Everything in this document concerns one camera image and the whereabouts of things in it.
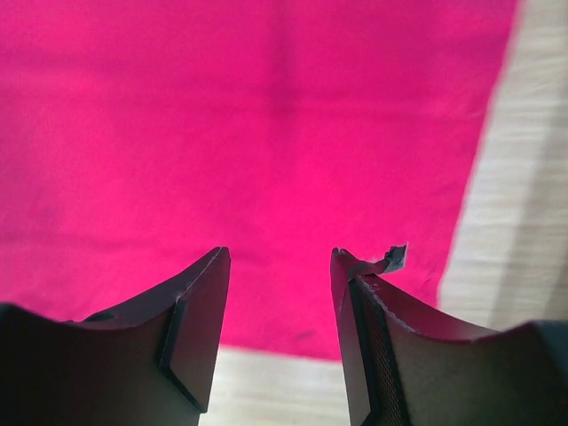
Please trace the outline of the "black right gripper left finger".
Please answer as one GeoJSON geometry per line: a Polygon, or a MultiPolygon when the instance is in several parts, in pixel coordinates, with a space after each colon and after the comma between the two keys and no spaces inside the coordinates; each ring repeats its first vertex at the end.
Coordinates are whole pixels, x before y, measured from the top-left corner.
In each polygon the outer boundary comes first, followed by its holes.
{"type": "Polygon", "coordinates": [[[209,408],[231,258],[213,248],[85,320],[1,306],[4,425],[195,425],[209,408]]]}

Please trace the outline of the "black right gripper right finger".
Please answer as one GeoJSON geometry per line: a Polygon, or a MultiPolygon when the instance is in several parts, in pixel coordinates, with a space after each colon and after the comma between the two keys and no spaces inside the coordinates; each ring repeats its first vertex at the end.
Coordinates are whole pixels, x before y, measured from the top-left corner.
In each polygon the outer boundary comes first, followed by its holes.
{"type": "Polygon", "coordinates": [[[351,424],[566,424],[566,322],[495,331],[457,319],[385,279],[405,261],[403,246],[376,262],[331,255],[351,424]]]}

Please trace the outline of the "pink red t shirt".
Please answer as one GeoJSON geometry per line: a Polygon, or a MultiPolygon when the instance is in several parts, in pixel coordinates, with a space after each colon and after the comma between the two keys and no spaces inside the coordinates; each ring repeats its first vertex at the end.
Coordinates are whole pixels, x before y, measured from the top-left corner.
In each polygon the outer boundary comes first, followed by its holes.
{"type": "Polygon", "coordinates": [[[514,1],[4,1],[1,297],[81,320],[216,246],[223,342],[338,356],[342,247],[436,305],[514,1]]]}

